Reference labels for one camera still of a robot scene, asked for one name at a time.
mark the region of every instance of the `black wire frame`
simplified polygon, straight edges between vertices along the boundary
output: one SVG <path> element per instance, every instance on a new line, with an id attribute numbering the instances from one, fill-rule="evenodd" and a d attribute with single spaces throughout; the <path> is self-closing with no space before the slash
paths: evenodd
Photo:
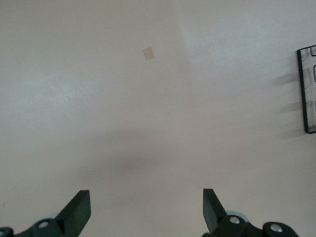
<path id="1" fill-rule="evenodd" d="M 301 48 L 297 50 L 297 59 L 298 59 L 298 68 L 300 73 L 300 85 L 301 85 L 301 95 L 302 95 L 302 106 L 303 106 L 303 121 L 304 121 L 304 131 L 308 134 L 316 133 L 316 130 L 312 130 L 311 127 L 309 127 L 308 124 L 308 115 L 307 115 L 307 103 L 306 103 L 306 93 L 305 93 L 305 83 L 304 83 L 304 71 L 303 71 L 303 62 L 302 62 L 302 50 L 310 49 L 310 54 L 312 57 L 315 57 L 316 55 L 313 54 L 313 47 L 316 47 L 316 45 L 312 45 L 309 47 Z M 314 66 L 314 80 L 316 82 L 316 65 Z"/>

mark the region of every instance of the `black mechanical part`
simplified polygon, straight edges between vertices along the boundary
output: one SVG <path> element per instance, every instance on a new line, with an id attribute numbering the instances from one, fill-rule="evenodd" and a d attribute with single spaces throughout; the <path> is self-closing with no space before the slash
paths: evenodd
<path id="1" fill-rule="evenodd" d="M 239 216 L 227 215 L 212 189 L 203 191 L 203 215 L 209 230 L 203 237 L 298 237 L 283 223 L 267 222 L 261 230 Z"/>
<path id="2" fill-rule="evenodd" d="M 0 237 L 78 237 L 90 216 L 90 192 L 81 190 L 54 219 L 40 220 L 16 235 L 12 228 L 0 228 Z"/>
<path id="3" fill-rule="evenodd" d="M 316 48 L 316 45 L 301 48 L 296 52 L 300 74 L 304 131 L 308 134 L 316 133 L 316 115 L 313 113 L 313 109 L 308 109 L 309 105 L 316 103 L 316 62 L 313 58 L 316 55 L 313 53 L 313 48 Z M 309 75 L 310 70 L 313 71 L 314 81 L 312 81 L 312 76 Z"/>

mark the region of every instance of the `wire rack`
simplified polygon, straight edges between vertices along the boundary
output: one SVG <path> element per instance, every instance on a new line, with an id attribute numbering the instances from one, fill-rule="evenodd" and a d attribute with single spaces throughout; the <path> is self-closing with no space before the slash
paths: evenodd
<path id="1" fill-rule="evenodd" d="M 304 130 L 316 133 L 316 45 L 297 51 L 303 104 Z"/>

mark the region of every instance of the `beige square sticker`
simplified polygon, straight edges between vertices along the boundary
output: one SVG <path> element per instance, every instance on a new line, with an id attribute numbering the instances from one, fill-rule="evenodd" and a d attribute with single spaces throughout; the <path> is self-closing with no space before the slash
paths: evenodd
<path id="1" fill-rule="evenodd" d="M 146 60 L 154 58 L 154 53 L 151 47 L 143 49 Z"/>

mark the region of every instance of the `silver screw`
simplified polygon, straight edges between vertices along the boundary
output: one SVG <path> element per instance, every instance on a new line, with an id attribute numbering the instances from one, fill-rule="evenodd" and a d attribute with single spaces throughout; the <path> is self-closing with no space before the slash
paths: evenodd
<path id="1" fill-rule="evenodd" d="M 39 224 L 39 228 L 44 228 L 46 226 L 48 226 L 48 222 L 47 221 L 44 221 L 44 222 Z"/>
<path id="2" fill-rule="evenodd" d="M 275 232 L 279 232 L 279 233 L 281 233 L 281 232 L 283 231 L 283 229 L 281 228 L 281 226 L 276 225 L 276 224 L 272 224 L 272 225 L 270 226 L 270 228 L 271 228 L 271 230 L 273 230 L 273 231 L 275 231 Z"/>
<path id="3" fill-rule="evenodd" d="M 231 217 L 229 220 L 230 220 L 233 224 L 239 224 L 239 223 L 240 223 L 240 220 L 239 220 L 237 217 L 235 217 L 235 216 Z"/>

